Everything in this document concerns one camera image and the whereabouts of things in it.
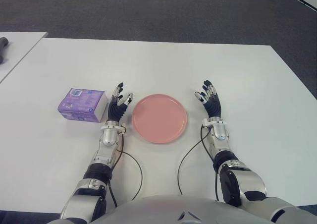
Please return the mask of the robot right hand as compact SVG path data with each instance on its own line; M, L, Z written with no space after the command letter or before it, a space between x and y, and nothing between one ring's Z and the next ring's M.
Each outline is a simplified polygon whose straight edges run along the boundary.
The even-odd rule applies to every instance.
M221 104L214 85L205 80L202 86L205 92L195 92L195 97L203 104L209 118L221 117Z

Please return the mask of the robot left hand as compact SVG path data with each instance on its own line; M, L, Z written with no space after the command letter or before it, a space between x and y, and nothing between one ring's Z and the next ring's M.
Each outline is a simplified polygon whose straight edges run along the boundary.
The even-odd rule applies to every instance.
M124 100L124 102L119 104L119 101L123 98L123 95L120 94L123 91L123 86L123 82L119 83L112 93L107 110L107 122L119 122L125 114L128 106L133 101L133 93L130 93L127 95L127 98Z

